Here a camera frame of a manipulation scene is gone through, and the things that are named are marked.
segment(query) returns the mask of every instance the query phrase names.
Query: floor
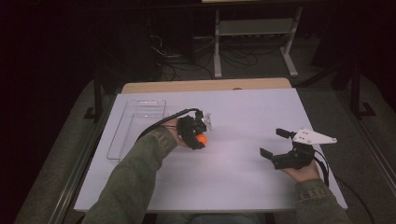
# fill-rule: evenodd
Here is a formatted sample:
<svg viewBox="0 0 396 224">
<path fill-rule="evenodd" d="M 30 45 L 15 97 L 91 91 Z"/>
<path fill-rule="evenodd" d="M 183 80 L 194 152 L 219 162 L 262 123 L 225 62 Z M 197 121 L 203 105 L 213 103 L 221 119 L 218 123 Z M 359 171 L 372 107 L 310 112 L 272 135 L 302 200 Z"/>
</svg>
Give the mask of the floor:
<svg viewBox="0 0 396 224">
<path fill-rule="evenodd" d="M 161 80 L 212 79 L 213 49 L 205 48 L 211 41 L 210 38 L 197 40 L 199 47 L 194 63 L 177 53 L 168 53 Z M 323 70 L 310 65 L 319 38 L 298 38 L 293 43 L 290 57 L 299 76 L 290 77 L 278 50 L 284 42 L 282 36 L 223 40 L 220 50 L 222 78 L 286 77 L 296 85 Z M 392 171 L 396 169 L 396 114 L 382 99 L 378 88 L 362 77 L 361 101 L 368 103 L 376 116 L 356 119 L 349 109 L 350 85 L 343 91 L 334 91 L 331 86 L 334 76 L 336 73 L 298 89 L 306 113 L 317 132 L 338 139 L 336 145 L 325 145 L 322 149 L 338 177 L 351 220 L 361 224 L 393 223 L 396 220 L 396 194 L 392 188 Z M 97 123 L 84 119 L 87 109 L 93 106 L 91 82 L 70 112 L 16 223 L 76 223 L 83 216 L 73 210 L 83 177 L 75 181 L 76 190 L 68 194 L 67 199 L 60 201 L 60 198 L 65 194 L 64 186 L 70 183 L 70 174 L 76 169 L 81 149 L 86 146 L 92 130 L 97 128 Z M 111 108 L 111 97 L 104 103 L 104 108 L 105 113 L 106 108 Z M 54 215 L 58 202 L 63 202 L 65 209 Z M 276 213 L 275 218 L 278 224 L 296 223 L 293 212 Z"/>
</svg>

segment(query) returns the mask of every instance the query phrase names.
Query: plastic container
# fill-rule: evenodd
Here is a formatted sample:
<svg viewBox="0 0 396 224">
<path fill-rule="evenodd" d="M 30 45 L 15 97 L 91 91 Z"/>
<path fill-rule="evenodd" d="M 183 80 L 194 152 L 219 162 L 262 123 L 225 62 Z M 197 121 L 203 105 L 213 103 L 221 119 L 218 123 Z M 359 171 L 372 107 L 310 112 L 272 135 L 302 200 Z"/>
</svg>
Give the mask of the plastic container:
<svg viewBox="0 0 396 224">
<path fill-rule="evenodd" d="M 121 161 L 131 150 L 137 137 L 151 124 L 165 117 L 165 100 L 130 100 L 107 153 L 109 160 Z"/>
</svg>

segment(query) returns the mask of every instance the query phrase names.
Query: person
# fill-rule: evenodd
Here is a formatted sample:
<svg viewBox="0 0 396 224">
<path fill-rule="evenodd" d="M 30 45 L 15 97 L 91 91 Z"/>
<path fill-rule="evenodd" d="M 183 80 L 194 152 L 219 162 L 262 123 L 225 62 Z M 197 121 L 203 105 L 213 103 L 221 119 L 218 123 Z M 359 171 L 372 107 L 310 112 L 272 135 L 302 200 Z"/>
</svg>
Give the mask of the person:
<svg viewBox="0 0 396 224">
<path fill-rule="evenodd" d="M 114 168 L 98 201 L 87 212 L 82 223 L 142 223 L 163 159 L 176 146 L 187 147 L 177 135 L 177 120 L 165 122 L 136 141 Z M 332 192 L 321 181 L 314 161 L 300 170 L 284 169 L 283 172 L 297 182 L 298 223 L 351 223 Z M 184 216 L 183 220 L 185 223 L 259 223 L 249 214 L 228 216 L 233 222 L 221 222 L 224 216 L 211 217 Z"/>
</svg>

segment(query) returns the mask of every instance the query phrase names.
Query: orange object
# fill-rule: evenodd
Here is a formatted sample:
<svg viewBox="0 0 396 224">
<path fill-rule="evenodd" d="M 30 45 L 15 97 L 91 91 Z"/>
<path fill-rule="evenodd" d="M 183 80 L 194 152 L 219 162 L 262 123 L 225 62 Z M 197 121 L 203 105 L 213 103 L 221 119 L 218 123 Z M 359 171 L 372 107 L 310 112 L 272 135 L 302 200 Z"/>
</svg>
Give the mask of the orange object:
<svg viewBox="0 0 396 224">
<path fill-rule="evenodd" d="M 206 138 L 206 136 L 204 134 L 200 133 L 200 134 L 197 134 L 195 137 L 198 139 L 199 142 L 201 142 L 202 144 L 206 145 L 207 138 Z"/>
</svg>

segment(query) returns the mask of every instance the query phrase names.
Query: sleeve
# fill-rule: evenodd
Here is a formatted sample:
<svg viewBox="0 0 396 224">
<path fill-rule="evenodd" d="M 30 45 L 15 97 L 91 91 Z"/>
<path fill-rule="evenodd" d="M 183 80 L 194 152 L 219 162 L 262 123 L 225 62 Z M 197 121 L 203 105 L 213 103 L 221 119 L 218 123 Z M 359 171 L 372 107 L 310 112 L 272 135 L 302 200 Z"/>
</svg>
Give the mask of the sleeve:
<svg viewBox="0 0 396 224">
<path fill-rule="evenodd" d="M 163 159 L 177 146 L 164 127 L 140 138 L 114 168 L 82 223 L 141 223 Z"/>
<path fill-rule="evenodd" d="M 352 223 L 321 179 L 296 184 L 296 209 L 298 223 Z"/>
</svg>

